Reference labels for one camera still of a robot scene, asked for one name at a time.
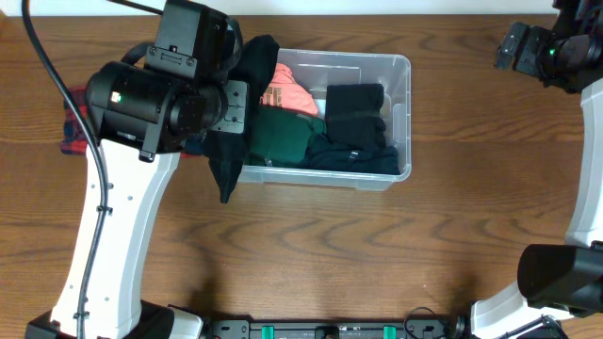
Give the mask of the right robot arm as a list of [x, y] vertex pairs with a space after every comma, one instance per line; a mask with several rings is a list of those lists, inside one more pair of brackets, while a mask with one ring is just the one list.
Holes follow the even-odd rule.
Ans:
[[516, 279], [472, 304], [455, 338], [563, 338], [565, 320], [602, 312], [602, 4], [555, 1], [555, 24], [516, 22], [494, 65], [579, 96], [583, 145], [577, 197], [561, 244], [531, 244]]

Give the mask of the pink shirt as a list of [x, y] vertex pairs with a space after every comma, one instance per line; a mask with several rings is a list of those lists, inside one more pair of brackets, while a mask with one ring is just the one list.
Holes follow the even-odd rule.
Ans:
[[312, 95], [296, 82], [291, 69], [283, 63], [276, 64], [274, 75], [260, 98], [260, 104], [301, 112], [310, 117], [318, 115], [318, 107]]

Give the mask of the dark navy garment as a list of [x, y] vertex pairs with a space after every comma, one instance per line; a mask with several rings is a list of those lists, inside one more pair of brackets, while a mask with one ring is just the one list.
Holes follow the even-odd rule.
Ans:
[[364, 151], [345, 143], [318, 135], [306, 149], [300, 167], [308, 170], [331, 170], [385, 175], [400, 175], [399, 153], [388, 146], [377, 151]]

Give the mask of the dark green garment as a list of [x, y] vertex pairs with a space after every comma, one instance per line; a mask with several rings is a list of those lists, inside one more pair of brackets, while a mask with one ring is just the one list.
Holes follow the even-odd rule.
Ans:
[[251, 120], [247, 164], [260, 167], [296, 168], [326, 130], [324, 120], [279, 107], [260, 106]]

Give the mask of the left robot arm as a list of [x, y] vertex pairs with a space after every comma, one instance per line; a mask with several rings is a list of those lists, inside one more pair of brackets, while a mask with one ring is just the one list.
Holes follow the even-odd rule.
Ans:
[[169, 1], [154, 42], [107, 63], [76, 110], [88, 142], [87, 188], [70, 272], [29, 338], [198, 338], [203, 319], [141, 297], [157, 210], [186, 140], [239, 134], [249, 101], [229, 79], [243, 39], [208, 6]]

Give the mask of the red navy plaid shirt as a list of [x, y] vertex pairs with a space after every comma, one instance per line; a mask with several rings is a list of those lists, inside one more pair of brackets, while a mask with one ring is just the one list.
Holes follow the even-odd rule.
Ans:
[[[86, 87], [76, 86], [69, 88], [74, 102], [77, 104], [81, 116], [85, 121], [89, 121], [88, 108], [86, 104]], [[78, 122], [73, 110], [66, 102], [63, 102], [65, 112], [65, 121], [63, 123], [63, 139], [60, 142], [60, 150], [67, 155], [85, 155], [88, 148], [88, 142], [83, 129]]]

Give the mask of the black garment with strap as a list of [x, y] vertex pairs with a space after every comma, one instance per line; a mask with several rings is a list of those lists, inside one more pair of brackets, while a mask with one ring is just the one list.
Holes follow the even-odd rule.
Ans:
[[386, 125], [380, 115], [383, 101], [381, 84], [330, 85], [325, 111], [328, 137], [363, 151], [383, 149], [386, 146]]

